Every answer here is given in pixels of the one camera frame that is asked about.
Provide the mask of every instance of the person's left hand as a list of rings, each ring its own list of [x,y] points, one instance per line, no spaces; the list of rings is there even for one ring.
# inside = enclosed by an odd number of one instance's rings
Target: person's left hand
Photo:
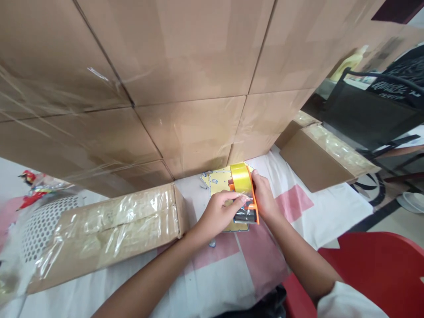
[[[234,202],[225,206],[227,200],[234,200]],[[223,190],[213,194],[202,217],[192,231],[196,232],[197,236],[204,240],[204,243],[209,242],[230,224],[234,215],[246,202],[247,196],[234,191]]]

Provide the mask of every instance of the white sleeve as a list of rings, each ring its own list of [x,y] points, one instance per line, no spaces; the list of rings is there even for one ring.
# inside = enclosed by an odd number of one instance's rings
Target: white sleeve
[[[318,302],[319,318],[389,318],[376,304],[351,286],[336,282],[333,290]]]

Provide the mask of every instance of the pink pattern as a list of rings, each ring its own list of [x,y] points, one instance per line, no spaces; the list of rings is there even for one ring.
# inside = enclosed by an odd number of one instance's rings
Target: pink pattern
[[[215,237],[215,241],[215,247],[206,246],[193,258],[186,267],[185,273],[200,269],[240,251],[234,233],[221,233]]]
[[[259,300],[288,277],[286,261],[262,220],[237,237]]]
[[[0,211],[0,252],[8,238],[10,226],[18,219],[19,211],[16,211],[22,204],[23,197],[16,197],[7,201]]]
[[[290,223],[293,223],[302,216],[303,211],[314,206],[305,191],[299,185],[295,185],[290,190],[280,194],[275,198],[281,213]]]

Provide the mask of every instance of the yellow tape roll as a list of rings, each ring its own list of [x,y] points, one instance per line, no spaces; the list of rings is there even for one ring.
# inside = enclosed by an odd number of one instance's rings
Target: yellow tape roll
[[[236,192],[252,196],[252,181],[245,163],[230,165],[231,176]]]

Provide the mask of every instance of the orange tape dispenser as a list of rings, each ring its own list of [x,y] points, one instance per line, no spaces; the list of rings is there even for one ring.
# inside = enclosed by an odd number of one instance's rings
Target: orange tape dispenser
[[[246,204],[237,211],[234,223],[256,223],[259,224],[255,192],[253,189],[252,175],[245,163],[230,165],[231,180],[228,185],[231,191],[242,193],[249,197]]]

